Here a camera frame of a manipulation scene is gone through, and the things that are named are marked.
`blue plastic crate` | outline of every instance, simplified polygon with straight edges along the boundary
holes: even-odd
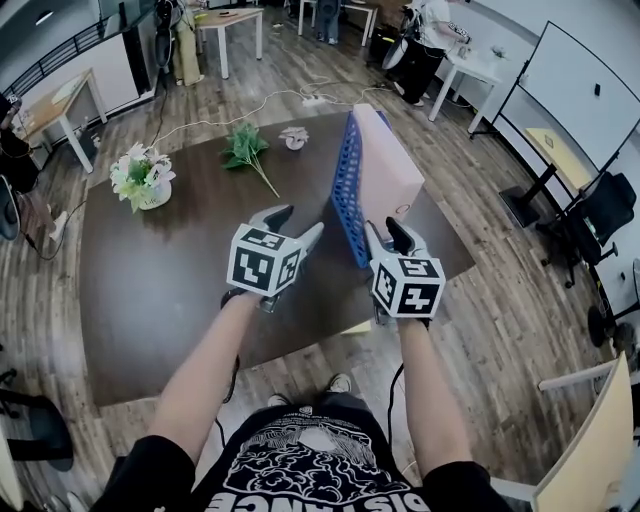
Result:
[[[380,117],[389,126],[382,114]],[[331,200],[340,217],[349,245],[360,268],[369,266],[367,241],[364,233],[364,218],[360,208],[360,162],[362,159],[362,139],[353,112],[349,112],[347,126],[338,156],[336,174],[333,178]]]

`metal railing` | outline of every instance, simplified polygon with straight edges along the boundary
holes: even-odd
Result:
[[[33,66],[27,69],[20,77],[4,91],[4,96],[15,94],[23,96],[29,89],[44,80],[56,69],[61,68],[67,62],[75,59],[81,53],[93,48],[104,41],[107,20],[100,20],[89,28],[78,32],[60,46],[54,48],[42,57]]]

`potted plant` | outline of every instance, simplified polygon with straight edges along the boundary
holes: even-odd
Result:
[[[171,197],[171,160],[152,147],[136,143],[111,166],[111,184],[120,201],[129,199],[131,209],[151,210]]]
[[[250,165],[271,189],[271,192],[276,197],[280,197],[278,191],[267,178],[264,169],[262,169],[260,160],[258,160],[258,154],[269,147],[269,143],[258,135],[258,128],[251,123],[242,123],[233,129],[233,133],[230,137],[227,137],[227,140],[229,141],[229,147],[222,154],[231,155],[231,158],[223,167],[225,169],[235,169]]]

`wooden floor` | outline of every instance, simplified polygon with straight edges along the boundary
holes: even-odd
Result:
[[[360,99],[363,87],[380,80],[366,68],[361,35],[343,30],[337,47],[299,38],[292,23],[276,30],[279,12],[265,17],[264,59],[255,60],[252,24],[228,28],[230,78],[221,80],[217,43],[210,38],[202,57],[205,80],[191,87],[169,86],[161,135],[185,123],[229,121],[258,108],[277,90],[298,90],[326,76],[336,84],[322,92],[343,103]],[[437,84],[431,86],[432,97]],[[42,176],[57,209],[79,204],[89,187],[108,178],[109,165],[133,143],[154,138],[163,100],[113,118],[103,132],[96,170],[88,176],[68,146],[58,150]],[[471,142],[468,109],[445,103],[435,123],[424,109],[407,106],[387,91],[366,93],[423,171],[426,189],[442,209],[477,265],[447,284],[432,335],[451,385],[469,424],[476,459],[499,477],[537,483],[562,453],[586,417],[594,396],[589,385],[541,394],[542,378],[575,371],[600,361],[586,332],[586,310],[595,292],[586,272],[565,290],[563,269],[543,269],[545,249],[531,229],[514,226],[498,191],[530,179],[499,141]],[[275,95],[249,119],[260,125],[348,109],[348,105],[301,105],[293,93]],[[226,134],[228,126],[199,125],[177,131],[158,145],[170,152]],[[83,209],[71,220],[64,245],[52,262],[38,259],[21,239],[0,244],[0,343],[2,364],[15,366],[14,389],[44,393],[66,417],[76,463],[61,474],[45,463],[20,463],[25,490],[37,503],[50,493],[71,490],[91,503],[100,494],[114,458],[126,454],[145,432],[155,400],[98,410],[92,402],[84,359],[78,302],[78,269]],[[36,233],[39,246],[53,250]],[[336,338],[241,373],[232,401],[220,419],[227,435],[272,392],[310,396],[338,371],[349,372],[379,421],[385,418],[388,386],[400,363],[395,334],[375,329],[367,335]],[[404,469],[413,461],[399,384],[394,411],[394,452]],[[14,422],[12,428],[23,423]],[[213,431],[198,469],[215,461],[219,438]],[[410,468],[407,474],[415,476]]]

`flower pot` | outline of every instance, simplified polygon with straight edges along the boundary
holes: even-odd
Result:
[[[163,181],[157,187],[151,189],[152,195],[146,201],[140,203],[141,210],[153,210],[162,206],[171,198],[171,182]]]

